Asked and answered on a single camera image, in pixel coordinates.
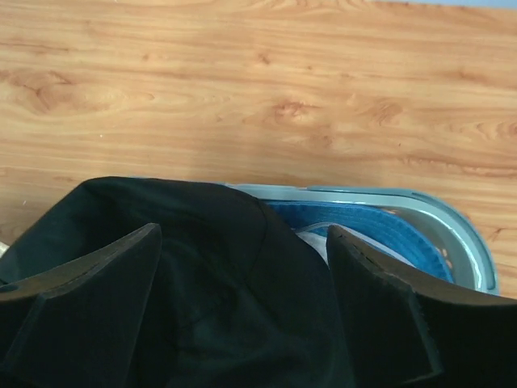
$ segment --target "dark fabric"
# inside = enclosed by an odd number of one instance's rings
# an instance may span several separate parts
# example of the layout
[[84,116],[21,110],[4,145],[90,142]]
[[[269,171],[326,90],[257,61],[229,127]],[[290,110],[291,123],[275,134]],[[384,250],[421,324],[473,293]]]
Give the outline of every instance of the dark fabric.
[[327,250],[221,185],[87,181],[0,259],[0,386],[517,386],[515,301]]

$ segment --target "blue denim fabric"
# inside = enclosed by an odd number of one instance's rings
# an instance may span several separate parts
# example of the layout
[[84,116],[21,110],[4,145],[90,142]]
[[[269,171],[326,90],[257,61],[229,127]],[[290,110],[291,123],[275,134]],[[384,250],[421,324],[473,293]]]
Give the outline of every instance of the blue denim fabric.
[[[340,224],[386,245],[421,271],[453,282],[447,263],[435,246],[408,222],[384,210],[326,202],[266,202],[294,230],[318,222]],[[327,228],[311,231],[326,236]]]

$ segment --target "black cloth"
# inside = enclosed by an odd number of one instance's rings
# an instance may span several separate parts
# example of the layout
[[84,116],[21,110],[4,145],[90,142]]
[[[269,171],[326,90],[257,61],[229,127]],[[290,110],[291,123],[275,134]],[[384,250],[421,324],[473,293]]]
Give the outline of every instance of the black cloth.
[[[343,230],[327,249],[330,270],[263,202],[221,185],[87,181],[0,259],[0,386],[449,387],[498,351],[505,368],[489,362],[483,381],[513,386],[515,301]],[[460,346],[461,325],[494,330],[492,313],[506,341]]]

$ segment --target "wood grain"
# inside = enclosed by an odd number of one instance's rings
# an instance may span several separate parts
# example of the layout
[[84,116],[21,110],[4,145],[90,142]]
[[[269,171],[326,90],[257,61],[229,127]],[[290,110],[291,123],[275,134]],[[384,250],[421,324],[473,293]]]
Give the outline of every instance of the wood grain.
[[517,297],[517,12],[0,0],[0,240],[99,175],[414,188]]

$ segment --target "wooden floor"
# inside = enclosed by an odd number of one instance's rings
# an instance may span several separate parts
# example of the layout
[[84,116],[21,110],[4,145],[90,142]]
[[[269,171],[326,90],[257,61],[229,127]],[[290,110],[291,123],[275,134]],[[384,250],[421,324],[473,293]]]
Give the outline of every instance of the wooden floor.
[[0,123],[5,243],[99,175],[414,188],[517,297],[515,11],[0,0]]

